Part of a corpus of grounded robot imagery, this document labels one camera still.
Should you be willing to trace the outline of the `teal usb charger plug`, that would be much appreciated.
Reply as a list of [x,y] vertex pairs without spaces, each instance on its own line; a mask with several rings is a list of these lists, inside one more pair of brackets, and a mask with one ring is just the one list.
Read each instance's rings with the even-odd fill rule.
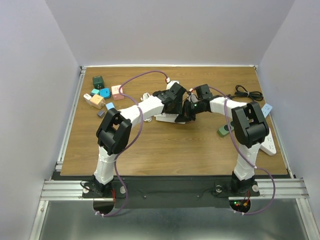
[[94,95],[99,95],[100,94],[100,90],[99,89],[96,89],[94,88],[91,92],[90,92],[90,95],[93,97]]

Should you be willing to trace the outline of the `blue square adapter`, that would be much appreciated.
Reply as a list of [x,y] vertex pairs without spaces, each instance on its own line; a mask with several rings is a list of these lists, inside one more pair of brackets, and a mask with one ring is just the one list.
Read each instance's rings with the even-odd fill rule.
[[99,90],[99,95],[104,99],[109,99],[111,97],[110,89],[109,88],[102,88]]

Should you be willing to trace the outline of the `dark grey small adapter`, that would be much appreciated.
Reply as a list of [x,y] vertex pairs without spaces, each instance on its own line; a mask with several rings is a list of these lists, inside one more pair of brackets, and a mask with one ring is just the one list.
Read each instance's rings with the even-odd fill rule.
[[98,113],[97,113],[97,116],[101,119],[104,118],[104,116],[106,115],[106,111],[105,110],[100,110]]

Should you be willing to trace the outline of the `orange cube adapter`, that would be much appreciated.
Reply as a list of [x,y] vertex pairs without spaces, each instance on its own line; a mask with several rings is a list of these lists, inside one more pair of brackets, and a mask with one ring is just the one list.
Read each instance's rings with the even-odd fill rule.
[[91,97],[90,104],[97,109],[102,109],[106,105],[106,102],[102,96],[95,94]]

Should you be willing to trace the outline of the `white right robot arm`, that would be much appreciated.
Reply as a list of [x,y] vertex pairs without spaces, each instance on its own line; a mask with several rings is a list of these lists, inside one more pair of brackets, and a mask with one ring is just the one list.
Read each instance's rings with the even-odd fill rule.
[[230,136],[238,157],[232,173],[237,179],[230,182],[230,189],[233,194],[242,195],[248,190],[246,180],[252,179],[255,169],[258,168],[256,166],[258,152],[270,129],[257,102],[233,101],[224,93],[213,95],[210,89],[207,84],[190,89],[190,93],[196,91],[197,101],[185,100],[182,112],[175,122],[194,121],[197,114],[210,112],[224,115],[229,130],[230,123],[233,123],[233,133]]

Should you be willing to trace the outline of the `white square adapter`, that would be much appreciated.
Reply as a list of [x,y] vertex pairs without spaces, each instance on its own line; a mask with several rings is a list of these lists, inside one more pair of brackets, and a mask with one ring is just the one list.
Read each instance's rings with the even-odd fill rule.
[[91,96],[90,94],[85,93],[85,94],[83,95],[83,97],[84,97],[85,101],[86,101],[88,104],[91,104],[91,98],[92,98],[92,96]]

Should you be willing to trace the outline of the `light blue small adapter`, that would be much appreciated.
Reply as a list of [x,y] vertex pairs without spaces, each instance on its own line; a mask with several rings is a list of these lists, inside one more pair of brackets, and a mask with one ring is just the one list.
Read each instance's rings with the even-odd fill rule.
[[109,102],[109,103],[107,103],[106,105],[105,105],[105,107],[106,107],[106,109],[109,111],[110,109],[114,109],[115,108],[115,106],[114,106],[114,104],[112,103],[112,102]]

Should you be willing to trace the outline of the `white triangular power strip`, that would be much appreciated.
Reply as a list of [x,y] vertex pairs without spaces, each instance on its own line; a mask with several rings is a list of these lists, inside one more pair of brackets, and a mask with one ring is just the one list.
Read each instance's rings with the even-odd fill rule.
[[265,137],[264,142],[260,145],[260,150],[269,156],[274,156],[277,153],[271,129],[269,129],[269,134]]

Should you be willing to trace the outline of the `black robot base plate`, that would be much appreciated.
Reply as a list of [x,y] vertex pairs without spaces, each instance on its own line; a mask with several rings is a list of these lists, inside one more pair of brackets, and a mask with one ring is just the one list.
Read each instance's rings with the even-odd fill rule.
[[115,177],[103,192],[94,187],[92,180],[81,186],[83,198],[95,202],[110,200],[117,209],[229,208],[232,199],[260,195],[256,181],[233,192],[232,178],[227,175],[122,176]]

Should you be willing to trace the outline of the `light blue power strip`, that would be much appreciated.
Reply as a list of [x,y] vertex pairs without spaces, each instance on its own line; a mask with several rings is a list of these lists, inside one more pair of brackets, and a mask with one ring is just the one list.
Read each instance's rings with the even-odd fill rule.
[[273,107],[269,105],[268,103],[265,103],[264,106],[261,108],[262,114],[265,118],[270,114]]

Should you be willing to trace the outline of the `dark green power strip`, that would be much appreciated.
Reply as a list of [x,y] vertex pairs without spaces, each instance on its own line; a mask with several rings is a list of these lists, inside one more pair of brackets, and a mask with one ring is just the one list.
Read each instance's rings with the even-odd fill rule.
[[[231,131],[234,130],[234,123],[233,121],[231,121],[230,123],[230,129]],[[228,125],[224,125],[222,127],[220,127],[218,130],[217,130],[217,133],[220,137],[224,138],[225,136],[229,135],[230,134],[230,131],[229,131],[229,128],[228,128]]]

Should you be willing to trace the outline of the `pink cube adapter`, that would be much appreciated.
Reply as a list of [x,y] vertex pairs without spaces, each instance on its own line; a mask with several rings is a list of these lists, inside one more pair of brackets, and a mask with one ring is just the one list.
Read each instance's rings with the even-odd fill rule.
[[113,99],[116,100],[122,100],[125,97],[123,96],[123,90],[120,88],[121,85],[114,85],[111,87],[111,94]]

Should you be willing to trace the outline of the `dark green charger plug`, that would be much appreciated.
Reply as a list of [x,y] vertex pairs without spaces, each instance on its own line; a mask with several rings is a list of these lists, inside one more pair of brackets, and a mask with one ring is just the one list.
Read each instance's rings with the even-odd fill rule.
[[104,82],[104,79],[103,77],[100,75],[100,76],[94,76],[92,78],[92,84],[93,84],[93,87],[97,90],[101,90],[101,89],[104,89],[105,88],[105,82]]

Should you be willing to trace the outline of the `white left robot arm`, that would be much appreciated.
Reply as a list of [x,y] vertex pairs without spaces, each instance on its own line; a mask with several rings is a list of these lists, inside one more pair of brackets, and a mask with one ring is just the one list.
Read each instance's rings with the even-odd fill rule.
[[107,111],[97,132],[98,160],[93,174],[94,191],[100,197],[111,193],[114,178],[114,162],[128,145],[133,127],[142,126],[143,121],[163,113],[180,114],[183,95],[187,91],[177,81],[169,84],[170,88],[154,92],[148,99],[133,106]]

